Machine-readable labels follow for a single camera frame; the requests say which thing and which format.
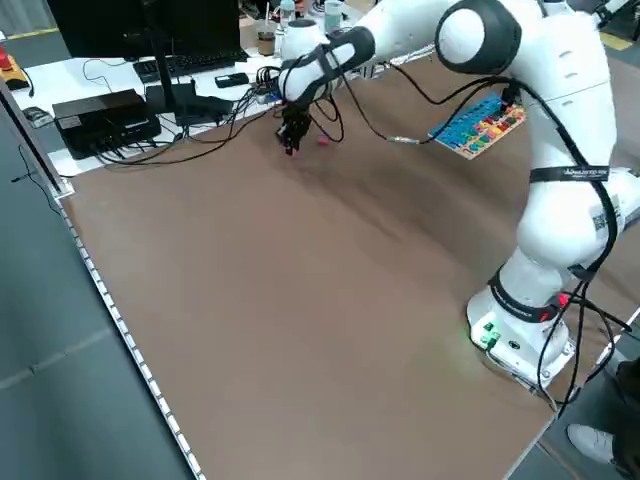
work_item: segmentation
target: shoe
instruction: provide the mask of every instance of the shoe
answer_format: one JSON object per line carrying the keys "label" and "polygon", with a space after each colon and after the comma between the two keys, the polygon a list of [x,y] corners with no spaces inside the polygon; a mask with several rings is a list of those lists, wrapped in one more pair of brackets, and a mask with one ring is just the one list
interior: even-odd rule
{"label": "shoe", "polygon": [[613,435],[584,425],[567,427],[567,436],[583,455],[599,463],[613,463]]}

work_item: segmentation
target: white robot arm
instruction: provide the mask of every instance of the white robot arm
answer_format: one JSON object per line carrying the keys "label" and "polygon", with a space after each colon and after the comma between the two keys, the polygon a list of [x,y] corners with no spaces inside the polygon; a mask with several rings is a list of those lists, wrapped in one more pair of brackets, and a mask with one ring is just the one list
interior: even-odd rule
{"label": "white robot arm", "polygon": [[[574,352],[563,322],[551,334],[559,292],[610,247],[609,233],[640,219],[640,173],[609,167],[615,112],[593,20],[563,2],[544,5],[546,14],[535,0],[383,0],[331,41],[306,35],[313,26],[292,29],[279,77],[285,101],[304,108],[342,72],[435,42],[450,70],[506,74],[537,93],[537,100],[522,94],[532,165],[518,248],[467,306],[472,341],[534,388],[546,387]],[[607,194],[615,226],[606,221]]]}

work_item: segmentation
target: black box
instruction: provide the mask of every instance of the black box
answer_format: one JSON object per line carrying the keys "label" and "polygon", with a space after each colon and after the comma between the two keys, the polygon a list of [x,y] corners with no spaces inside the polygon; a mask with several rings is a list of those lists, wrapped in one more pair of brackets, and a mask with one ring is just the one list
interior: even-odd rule
{"label": "black box", "polygon": [[55,123],[76,160],[160,134],[160,121],[135,90],[57,103]]}

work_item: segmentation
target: table surface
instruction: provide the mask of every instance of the table surface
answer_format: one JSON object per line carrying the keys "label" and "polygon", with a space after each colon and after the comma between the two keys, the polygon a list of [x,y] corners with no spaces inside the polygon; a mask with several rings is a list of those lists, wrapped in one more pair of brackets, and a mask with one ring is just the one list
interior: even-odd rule
{"label": "table surface", "polygon": [[[438,96],[466,81],[409,69]],[[629,70],[615,69],[621,120],[638,106]],[[354,88],[380,129],[424,134],[452,107],[386,94],[403,82]],[[468,162],[377,140],[336,99],[340,145],[312,131],[290,159],[267,117],[199,161],[80,175],[64,204],[207,476],[499,478],[550,410],[483,365],[463,312],[514,247],[526,129]],[[621,317],[639,300],[639,235],[593,287]],[[588,323],[585,363],[602,347]]]}

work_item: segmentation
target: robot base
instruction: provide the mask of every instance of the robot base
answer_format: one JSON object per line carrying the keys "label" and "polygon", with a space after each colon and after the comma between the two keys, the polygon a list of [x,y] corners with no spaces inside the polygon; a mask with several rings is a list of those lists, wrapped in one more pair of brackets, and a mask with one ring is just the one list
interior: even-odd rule
{"label": "robot base", "polygon": [[[527,323],[498,305],[489,288],[475,295],[467,305],[471,341],[487,353],[500,368],[530,390],[538,390],[538,360],[553,321]],[[569,330],[560,321],[547,346],[540,380],[547,388],[575,353]]]}

